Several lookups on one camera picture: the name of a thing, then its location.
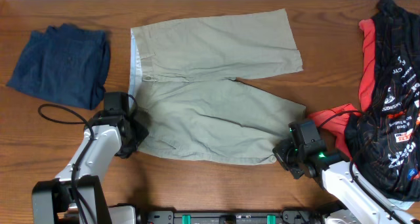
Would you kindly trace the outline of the khaki shorts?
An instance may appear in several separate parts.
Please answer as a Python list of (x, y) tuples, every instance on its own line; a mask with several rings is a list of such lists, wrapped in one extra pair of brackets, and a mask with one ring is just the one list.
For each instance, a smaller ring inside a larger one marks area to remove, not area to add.
[(131, 29), (129, 93), (146, 113), (143, 153), (260, 165), (305, 106), (246, 84), (303, 69), (285, 9)]

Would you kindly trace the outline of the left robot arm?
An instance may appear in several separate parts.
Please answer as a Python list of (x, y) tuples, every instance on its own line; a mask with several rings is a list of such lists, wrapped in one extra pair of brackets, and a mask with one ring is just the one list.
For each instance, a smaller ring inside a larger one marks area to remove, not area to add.
[(139, 112), (134, 96), (112, 92), (90, 120), (79, 117), (83, 140), (74, 156), (54, 179), (32, 190), (34, 223), (137, 223), (134, 206), (107, 205), (101, 181), (113, 158), (129, 158), (148, 136), (136, 119)]

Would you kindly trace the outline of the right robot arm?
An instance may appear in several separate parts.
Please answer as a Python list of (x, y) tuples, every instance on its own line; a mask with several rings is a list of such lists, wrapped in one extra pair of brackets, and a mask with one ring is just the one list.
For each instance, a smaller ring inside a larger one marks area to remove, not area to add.
[(312, 120), (291, 122), (290, 136), (273, 148), (277, 161), (294, 179), (305, 176), (337, 202), (311, 215), (307, 223), (418, 223), (395, 206), (340, 150), (327, 150)]

